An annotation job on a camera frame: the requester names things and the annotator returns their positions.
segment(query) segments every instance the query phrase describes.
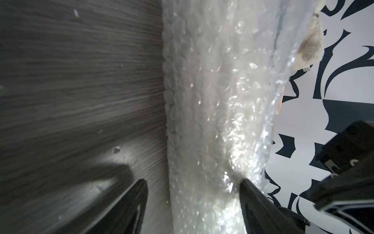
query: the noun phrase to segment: screw hole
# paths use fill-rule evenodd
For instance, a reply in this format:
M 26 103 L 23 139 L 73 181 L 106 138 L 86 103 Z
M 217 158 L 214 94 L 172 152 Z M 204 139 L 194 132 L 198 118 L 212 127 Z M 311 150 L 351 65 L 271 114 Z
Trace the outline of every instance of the screw hole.
M 337 172 L 337 171 L 339 170 L 339 168 L 336 167 L 336 166 L 332 166 L 332 167 L 331 167 L 331 170 L 332 170 L 333 172 Z

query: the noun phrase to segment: wood texture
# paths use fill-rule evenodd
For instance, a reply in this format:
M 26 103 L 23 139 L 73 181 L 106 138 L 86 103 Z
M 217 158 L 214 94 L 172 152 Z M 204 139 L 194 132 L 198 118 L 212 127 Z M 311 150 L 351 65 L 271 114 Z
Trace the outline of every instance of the wood texture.
M 158 0 L 0 3 L 1 233 L 77 233 L 140 178 L 142 233 L 172 232 L 161 13 Z

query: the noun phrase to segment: dust speck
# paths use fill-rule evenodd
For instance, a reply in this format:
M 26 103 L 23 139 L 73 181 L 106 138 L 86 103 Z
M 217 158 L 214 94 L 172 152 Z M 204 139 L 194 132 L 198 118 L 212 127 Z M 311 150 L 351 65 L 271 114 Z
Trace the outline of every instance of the dust speck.
M 121 148 L 119 147 L 119 146 L 115 146 L 114 148 L 113 148 L 113 153 L 114 154 L 117 154 L 118 152 L 120 152 L 121 151 Z

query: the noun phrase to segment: white object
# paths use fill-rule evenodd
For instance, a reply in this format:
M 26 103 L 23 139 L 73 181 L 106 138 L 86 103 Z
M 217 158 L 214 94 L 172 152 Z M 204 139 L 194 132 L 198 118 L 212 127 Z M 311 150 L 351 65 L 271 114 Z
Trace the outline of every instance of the white object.
M 315 5 L 162 3 L 174 232 L 245 233 L 237 188 L 267 184 L 273 116 Z
M 297 52 L 296 59 L 292 65 L 293 70 L 308 68 L 310 65 L 319 63 L 325 53 L 324 34 L 319 15 L 315 13 L 308 26 L 308 32 Z

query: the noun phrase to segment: white backdrop with black pattern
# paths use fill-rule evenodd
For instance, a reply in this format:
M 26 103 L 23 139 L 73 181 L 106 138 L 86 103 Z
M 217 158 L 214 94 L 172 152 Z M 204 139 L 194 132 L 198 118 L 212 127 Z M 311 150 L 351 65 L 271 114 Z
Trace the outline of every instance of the white backdrop with black pattern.
M 290 78 L 274 121 L 268 198 L 303 215 L 322 233 L 358 233 L 315 210 L 304 192 L 330 175 L 314 158 L 322 146 L 354 121 L 374 121 L 373 3 L 327 0 L 320 13 L 324 58 Z

